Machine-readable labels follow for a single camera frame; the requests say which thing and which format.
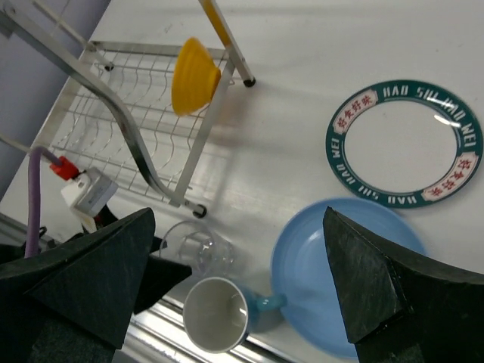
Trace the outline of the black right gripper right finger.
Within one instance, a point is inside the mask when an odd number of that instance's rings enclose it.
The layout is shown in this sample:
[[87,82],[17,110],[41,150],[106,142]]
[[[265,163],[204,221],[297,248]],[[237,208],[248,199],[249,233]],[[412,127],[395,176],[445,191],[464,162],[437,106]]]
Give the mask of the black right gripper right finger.
[[483,276],[387,240],[332,208],[325,248],[360,362],[481,362]]

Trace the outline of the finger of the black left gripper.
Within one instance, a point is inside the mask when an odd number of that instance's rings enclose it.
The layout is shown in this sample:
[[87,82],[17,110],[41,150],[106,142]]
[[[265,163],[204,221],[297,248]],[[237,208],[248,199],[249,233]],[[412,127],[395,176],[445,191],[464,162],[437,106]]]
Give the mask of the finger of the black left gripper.
[[133,313],[149,309],[163,298],[173,287],[192,275],[188,265],[149,256],[141,285],[136,297]]

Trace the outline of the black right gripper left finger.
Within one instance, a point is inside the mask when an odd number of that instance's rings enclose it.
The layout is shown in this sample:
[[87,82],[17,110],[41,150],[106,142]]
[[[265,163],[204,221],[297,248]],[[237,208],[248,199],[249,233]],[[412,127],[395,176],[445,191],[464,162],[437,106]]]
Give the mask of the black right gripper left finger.
[[141,209],[1,265],[3,362],[110,362],[123,345],[154,237]]

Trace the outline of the clear drinking glass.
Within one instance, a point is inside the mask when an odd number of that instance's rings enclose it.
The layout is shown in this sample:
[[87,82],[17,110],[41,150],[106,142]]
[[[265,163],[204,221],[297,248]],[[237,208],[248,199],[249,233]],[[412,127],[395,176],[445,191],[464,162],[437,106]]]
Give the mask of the clear drinking glass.
[[163,236],[157,255],[188,265],[198,278],[226,276],[232,270],[235,252],[232,244],[197,221],[182,221]]

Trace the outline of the yellow bowl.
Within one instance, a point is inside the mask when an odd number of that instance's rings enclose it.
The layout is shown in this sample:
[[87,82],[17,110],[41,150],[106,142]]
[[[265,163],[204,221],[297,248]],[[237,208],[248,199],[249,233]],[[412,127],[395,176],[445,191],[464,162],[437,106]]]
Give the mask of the yellow bowl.
[[173,73],[171,98],[177,116],[186,116],[208,104],[222,73],[205,46],[195,37],[182,46]]

